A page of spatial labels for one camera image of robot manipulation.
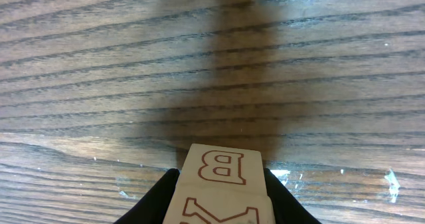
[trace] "scratch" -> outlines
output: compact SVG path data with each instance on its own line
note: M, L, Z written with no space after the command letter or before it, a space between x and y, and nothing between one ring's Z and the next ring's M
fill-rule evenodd
M390 183L390 194L391 194L391 202L395 203L398 196L398 188L400 188L400 184L397 181L396 175L390 169L390 173L385 175L385 179Z
M119 194L128 199L137 199L135 195L133 195L133 197L130 197L125 191L120 191Z

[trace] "alphabet block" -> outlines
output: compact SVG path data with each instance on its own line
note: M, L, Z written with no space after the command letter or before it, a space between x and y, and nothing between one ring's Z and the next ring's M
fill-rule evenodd
M275 223L260 152L193 144L163 223Z

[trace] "block face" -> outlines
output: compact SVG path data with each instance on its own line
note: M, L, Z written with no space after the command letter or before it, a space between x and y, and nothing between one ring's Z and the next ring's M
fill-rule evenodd
M267 194L260 152L202 144L191 146L179 184Z
M267 196L215 187L183 186L176 189L163 223L274 223Z

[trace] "table surface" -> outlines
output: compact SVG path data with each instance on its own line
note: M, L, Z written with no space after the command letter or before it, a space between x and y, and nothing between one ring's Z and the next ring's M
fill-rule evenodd
M0 222L111 223L201 143L323 223L424 223L424 2L0 0Z

